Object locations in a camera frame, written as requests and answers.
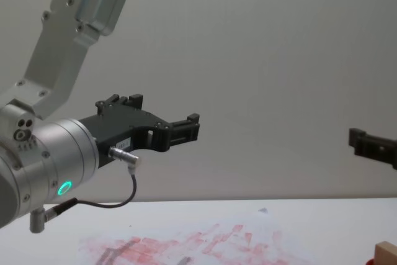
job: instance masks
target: black cable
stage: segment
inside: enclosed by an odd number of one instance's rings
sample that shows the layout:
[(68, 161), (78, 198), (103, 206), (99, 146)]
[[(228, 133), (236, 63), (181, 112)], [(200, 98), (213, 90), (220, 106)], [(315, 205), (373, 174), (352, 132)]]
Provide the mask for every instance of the black cable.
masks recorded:
[(128, 203), (130, 203), (132, 201), (132, 199), (134, 199), (134, 196), (136, 194), (136, 188), (137, 188), (135, 175), (131, 175), (131, 178), (132, 178), (132, 183), (133, 183), (132, 194), (127, 200), (125, 200), (122, 203), (114, 204), (114, 205), (104, 205), (104, 204), (93, 203), (93, 202), (90, 202), (90, 201), (83, 201), (83, 200), (78, 200), (77, 203), (78, 204), (84, 204), (84, 205), (90, 205), (90, 206), (94, 206), (94, 207), (99, 207), (99, 208), (107, 208), (107, 209), (118, 208), (118, 207), (122, 207), (124, 205), (127, 205)]

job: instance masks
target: table surface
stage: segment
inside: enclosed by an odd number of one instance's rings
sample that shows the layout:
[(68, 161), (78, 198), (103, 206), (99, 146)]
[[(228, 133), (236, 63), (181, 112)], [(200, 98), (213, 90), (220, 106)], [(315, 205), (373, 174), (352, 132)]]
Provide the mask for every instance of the table surface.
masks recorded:
[(0, 230), (0, 263), (71, 265), (78, 240), (96, 233), (160, 228), (263, 207), (319, 264), (364, 265), (376, 243), (397, 244), (397, 199), (137, 202), (113, 210), (78, 205), (46, 224), (39, 235), (29, 232), (26, 215)]

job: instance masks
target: gray wall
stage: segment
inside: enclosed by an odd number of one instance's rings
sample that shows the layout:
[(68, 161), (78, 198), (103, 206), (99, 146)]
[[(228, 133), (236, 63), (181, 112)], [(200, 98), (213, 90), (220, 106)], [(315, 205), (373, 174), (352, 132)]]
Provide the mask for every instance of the gray wall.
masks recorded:
[[(0, 0), (1, 91), (49, 3)], [(200, 113), (198, 142), (138, 152), (138, 200), (397, 195), (391, 166), (347, 146), (349, 127), (397, 137), (396, 20), (395, 0), (128, 0), (51, 118), (113, 93), (142, 93), (170, 121)], [(126, 198), (126, 173), (111, 164), (72, 195)]]

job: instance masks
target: black mount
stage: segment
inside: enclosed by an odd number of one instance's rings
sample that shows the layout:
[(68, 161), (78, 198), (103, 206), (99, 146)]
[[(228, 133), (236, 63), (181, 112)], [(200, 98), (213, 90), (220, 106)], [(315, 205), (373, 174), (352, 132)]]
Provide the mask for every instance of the black mount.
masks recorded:
[(97, 115), (80, 120), (96, 138), (99, 167), (114, 160), (107, 156), (111, 146), (129, 152), (137, 149), (165, 152), (171, 146), (197, 140), (198, 114), (192, 114), (186, 120), (166, 122), (143, 111), (142, 103), (141, 94), (130, 97), (115, 94), (96, 102)]
[(354, 147), (354, 154), (364, 158), (391, 164), (397, 170), (397, 141), (371, 136), (363, 130), (349, 130), (349, 146)]

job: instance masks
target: wooden block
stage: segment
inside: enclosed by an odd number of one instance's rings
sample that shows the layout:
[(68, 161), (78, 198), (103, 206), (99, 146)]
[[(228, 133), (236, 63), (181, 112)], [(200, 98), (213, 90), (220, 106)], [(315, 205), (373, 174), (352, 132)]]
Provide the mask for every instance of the wooden block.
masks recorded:
[(397, 265), (397, 246), (384, 241), (375, 246), (374, 265)]

